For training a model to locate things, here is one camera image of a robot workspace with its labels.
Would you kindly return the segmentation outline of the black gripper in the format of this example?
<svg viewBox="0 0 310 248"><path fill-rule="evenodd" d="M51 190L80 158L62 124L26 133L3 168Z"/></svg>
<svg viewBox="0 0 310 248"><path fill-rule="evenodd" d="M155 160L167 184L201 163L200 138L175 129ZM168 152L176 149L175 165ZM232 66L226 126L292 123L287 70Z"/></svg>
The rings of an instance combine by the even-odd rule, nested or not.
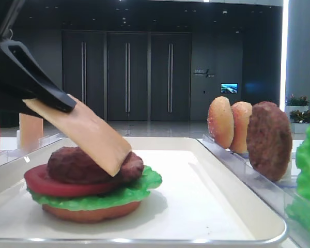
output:
<svg viewBox="0 0 310 248"><path fill-rule="evenodd" d="M31 97L62 112L71 112L76 106L44 73L24 44L0 40L0 111L42 118L22 101Z"/></svg>

